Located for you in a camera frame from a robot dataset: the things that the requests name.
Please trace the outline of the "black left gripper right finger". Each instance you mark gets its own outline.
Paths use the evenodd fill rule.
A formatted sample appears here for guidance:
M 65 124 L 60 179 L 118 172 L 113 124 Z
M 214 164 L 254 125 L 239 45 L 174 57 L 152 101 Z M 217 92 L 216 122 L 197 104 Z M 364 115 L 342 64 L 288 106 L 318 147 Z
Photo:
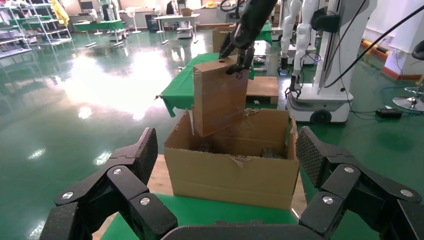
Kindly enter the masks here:
M 362 165 L 347 149 L 321 141 L 304 126 L 296 157 L 318 190 L 299 224 L 328 240 L 345 213 L 357 214 L 382 240 L 424 237 L 422 197 L 412 188 Z

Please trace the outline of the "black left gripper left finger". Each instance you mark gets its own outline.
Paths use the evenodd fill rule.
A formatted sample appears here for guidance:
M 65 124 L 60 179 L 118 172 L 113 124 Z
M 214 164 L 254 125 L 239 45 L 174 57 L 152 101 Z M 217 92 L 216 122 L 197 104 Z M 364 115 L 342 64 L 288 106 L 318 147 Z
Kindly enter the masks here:
M 157 157 L 157 133 L 148 127 L 135 144 L 116 149 L 100 170 L 56 196 L 40 238 L 90 240 L 120 213 L 139 239 L 162 239 L 178 220 L 148 188 Z

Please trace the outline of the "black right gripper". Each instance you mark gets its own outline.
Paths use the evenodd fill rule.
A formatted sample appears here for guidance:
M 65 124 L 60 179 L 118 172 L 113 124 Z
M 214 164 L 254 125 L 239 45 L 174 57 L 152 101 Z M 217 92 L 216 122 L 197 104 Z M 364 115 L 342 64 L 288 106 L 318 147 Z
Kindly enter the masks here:
M 277 0 L 251 0 L 233 32 L 228 32 L 219 49 L 219 59 L 228 57 L 238 49 L 236 64 L 227 71 L 227 75 L 249 70 L 254 58 L 252 45 L 260 34 Z

